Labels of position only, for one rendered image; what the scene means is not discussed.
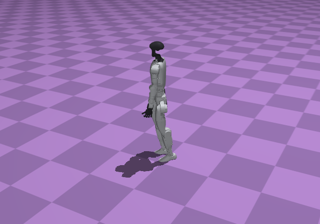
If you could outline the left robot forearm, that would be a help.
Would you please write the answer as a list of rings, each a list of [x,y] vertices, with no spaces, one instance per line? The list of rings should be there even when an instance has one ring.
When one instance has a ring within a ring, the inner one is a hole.
[[[148,100],[149,106],[148,106],[148,108],[153,108],[156,93],[157,93],[156,88],[154,86],[151,87],[150,93],[149,93],[149,100]]]

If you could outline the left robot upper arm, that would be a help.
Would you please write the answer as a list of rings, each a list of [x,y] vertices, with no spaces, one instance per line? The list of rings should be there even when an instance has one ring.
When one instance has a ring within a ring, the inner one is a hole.
[[[157,90],[157,88],[158,88],[157,87],[158,86],[158,75],[159,75],[159,72],[160,72],[159,71],[160,70],[159,65],[157,65],[157,64],[153,65],[150,70],[151,70],[150,73],[151,73],[151,78],[152,78],[151,79],[152,84],[149,86],[149,90],[153,86]]]

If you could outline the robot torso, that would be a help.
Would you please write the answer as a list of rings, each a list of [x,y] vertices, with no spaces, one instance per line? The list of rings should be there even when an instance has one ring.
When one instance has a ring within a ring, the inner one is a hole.
[[[156,105],[159,105],[159,101],[164,101],[164,103],[166,104],[167,98],[163,90],[166,85],[166,60],[164,59],[163,62],[158,62],[157,59],[155,59],[155,61],[153,60],[150,66],[150,70],[151,70],[151,67],[155,64],[159,65],[159,70],[160,70],[158,74],[158,85],[157,85],[158,87],[156,90],[157,94],[155,96],[155,103]],[[150,77],[151,77],[151,71],[150,71]]]

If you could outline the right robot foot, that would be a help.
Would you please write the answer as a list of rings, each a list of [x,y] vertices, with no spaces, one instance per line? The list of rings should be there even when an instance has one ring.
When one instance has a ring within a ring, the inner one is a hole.
[[[162,149],[156,150],[155,153],[156,154],[168,154],[166,149],[164,149],[164,150],[162,150]]]

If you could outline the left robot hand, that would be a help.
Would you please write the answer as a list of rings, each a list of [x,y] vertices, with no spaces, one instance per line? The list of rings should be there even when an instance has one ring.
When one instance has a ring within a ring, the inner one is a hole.
[[[154,106],[153,106],[154,107]],[[149,108],[149,104],[147,105],[147,110],[145,112],[143,112],[142,114],[145,113],[144,117],[152,117],[152,114],[153,114],[153,108]]]

